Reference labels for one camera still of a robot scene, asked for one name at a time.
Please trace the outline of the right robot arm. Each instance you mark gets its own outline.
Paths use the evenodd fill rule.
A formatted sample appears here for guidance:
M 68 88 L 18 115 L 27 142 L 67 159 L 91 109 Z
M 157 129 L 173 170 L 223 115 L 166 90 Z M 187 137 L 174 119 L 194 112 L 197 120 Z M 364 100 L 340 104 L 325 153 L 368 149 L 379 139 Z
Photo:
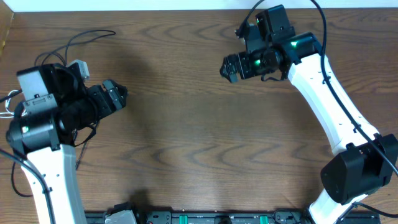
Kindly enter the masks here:
M 397 138 L 381 135 L 359 112 L 326 56 L 326 41 L 297 34 L 284 6 L 243 20 L 235 32 L 245 51 L 223 59 L 220 74 L 229 82 L 280 72 L 305 98 L 329 140 L 332 160 L 321 170 L 323 190 L 305 212 L 276 211 L 274 223 L 379 223 L 385 213 L 363 200 L 397 174 Z

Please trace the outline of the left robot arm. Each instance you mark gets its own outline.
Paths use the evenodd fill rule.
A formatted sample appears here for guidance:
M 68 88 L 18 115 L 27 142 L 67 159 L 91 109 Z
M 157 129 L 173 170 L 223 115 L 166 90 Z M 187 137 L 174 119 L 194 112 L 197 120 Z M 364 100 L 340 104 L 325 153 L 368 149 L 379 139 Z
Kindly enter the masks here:
M 40 223 L 86 223 L 76 177 L 73 133 L 126 106 L 128 90 L 114 80 L 85 86 L 85 62 L 40 65 L 16 74 L 25 100 L 6 133 L 13 160 L 29 181 Z

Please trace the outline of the black cable barrel plug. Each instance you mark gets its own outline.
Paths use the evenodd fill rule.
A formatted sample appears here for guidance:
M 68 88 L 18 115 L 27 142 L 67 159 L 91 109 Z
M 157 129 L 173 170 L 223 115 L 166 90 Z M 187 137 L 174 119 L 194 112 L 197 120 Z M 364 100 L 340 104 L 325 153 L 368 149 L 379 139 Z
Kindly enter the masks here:
M 76 164 L 75 164 L 75 170 L 78 170 L 78 168 L 79 168 L 79 166 L 80 166 L 80 163 L 81 163 L 81 160 L 82 160 L 82 158 L 83 158 L 83 155 L 84 155 L 84 153 L 85 153 L 85 149 L 86 149 L 86 147 L 87 147 L 87 145 L 88 145 L 88 141 L 89 140 L 91 140 L 95 135 L 96 135 L 96 131 L 97 131 L 97 128 L 98 128 L 98 126 L 99 126 L 99 124 L 100 124 L 100 122 L 96 122 L 95 124 L 93 124 L 93 125 L 89 125 L 89 128 L 91 129 L 91 133 L 88 135 L 88 137 L 82 142 L 82 149 L 81 149 L 81 151 L 80 151 L 80 154 L 79 154 L 79 156 L 78 156 L 78 159 L 76 160 Z

